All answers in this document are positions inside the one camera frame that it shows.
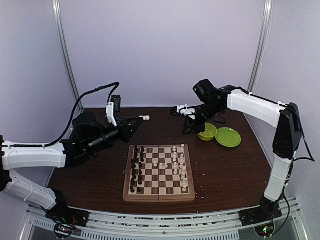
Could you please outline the white king chess piece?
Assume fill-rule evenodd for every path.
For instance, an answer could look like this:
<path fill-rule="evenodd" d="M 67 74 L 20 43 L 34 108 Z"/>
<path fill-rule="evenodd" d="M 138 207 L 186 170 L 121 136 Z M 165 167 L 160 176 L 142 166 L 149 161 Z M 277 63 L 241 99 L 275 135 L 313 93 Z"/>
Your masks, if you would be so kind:
<path fill-rule="evenodd" d="M 187 183 L 188 183 L 187 168 L 185 165 L 183 165 L 181 169 L 181 180 L 182 180 L 182 191 L 185 193 L 187 191 Z"/>

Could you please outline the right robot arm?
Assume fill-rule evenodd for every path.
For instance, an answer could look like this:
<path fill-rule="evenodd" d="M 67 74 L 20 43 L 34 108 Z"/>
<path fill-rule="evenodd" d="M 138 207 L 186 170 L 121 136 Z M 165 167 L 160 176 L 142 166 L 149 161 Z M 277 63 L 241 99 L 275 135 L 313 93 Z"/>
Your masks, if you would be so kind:
<path fill-rule="evenodd" d="M 276 212 L 272 202 L 278 201 L 282 195 L 302 139 L 298 106 L 267 100 L 233 85 L 216 88 L 208 79 L 199 81 L 193 91 L 201 104 L 179 105 L 175 110 L 177 114 L 185 116 L 184 135 L 204 132 L 205 123 L 225 110 L 249 115 L 276 129 L 272 143 L 274 163 L 264 192 L 264 198 L 268 201 L 256 210 L 259 220 L 268 220 Z"/>

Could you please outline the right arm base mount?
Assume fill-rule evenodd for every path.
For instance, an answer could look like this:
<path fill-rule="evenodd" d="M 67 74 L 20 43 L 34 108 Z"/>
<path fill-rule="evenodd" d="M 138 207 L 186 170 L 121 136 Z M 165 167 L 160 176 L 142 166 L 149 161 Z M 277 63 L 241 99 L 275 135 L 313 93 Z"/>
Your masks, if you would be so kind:
<path fill-rule="evenodd" d="M 242 226 L 255 225 L 259 237 L 270 237 L 276 230 L 274 219 L 282 216 L 279 200 L 271 201 L 264 196 L 259 206 L 241 210 L 238 214 Z"/>

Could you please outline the wooden chess board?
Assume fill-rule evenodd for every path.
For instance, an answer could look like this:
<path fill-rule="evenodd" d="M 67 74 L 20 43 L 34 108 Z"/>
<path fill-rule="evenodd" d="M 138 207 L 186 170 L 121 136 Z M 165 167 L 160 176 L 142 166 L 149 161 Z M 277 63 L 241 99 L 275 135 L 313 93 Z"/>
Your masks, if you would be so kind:
<path fill-rule="evenodd" d="M 193 170 L 189 154 L 189 146 L 184 144 L 184 152 L 181 151 L 181 144 L 174 145 L 138 145 L 145 148 L 145 184 L 144 194 L 132 194 L 130 190 L 131 167 L 130 160 L 133 156 L 134 145 L 128 150 L 127 166 L 125 171 L 124 187 L 122 198 L 126 202 L 155 202 L 155 203 L 180 203 L 192 202 L 196 198 Z M 173 162 L 172 148 L 176 146 L 177 157 Z M 182 191 L 181 180 L 182 169 L 180 169 L 180 155 L 184 154 L 187 177 L 186 192 Z M 167 163 L 166 169 L 153 169 L 154 161 Z"/>

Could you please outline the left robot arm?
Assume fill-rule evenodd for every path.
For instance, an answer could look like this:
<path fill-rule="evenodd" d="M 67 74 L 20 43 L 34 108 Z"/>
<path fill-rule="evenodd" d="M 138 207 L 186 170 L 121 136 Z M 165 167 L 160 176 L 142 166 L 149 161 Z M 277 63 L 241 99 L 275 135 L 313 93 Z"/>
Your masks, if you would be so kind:
<path fill-rule="evenodd" d="M 63 194 L 40 186 L 19 175 L 18 168 L 54 167 L 78 168 L 95 154 L 109 149 L 117 141 L 128 143 L 148 115 L 133 118 L 111 117 L 111 124 L 97 122 L 93 112 L 83 112 L 72 121 L 73 136 L 57 143 L 18 144 L 0 142 L 0 190 L 9 192 L 26 201 L 35 203 L 52 212 L 61 222 L 72 218 Z"/>

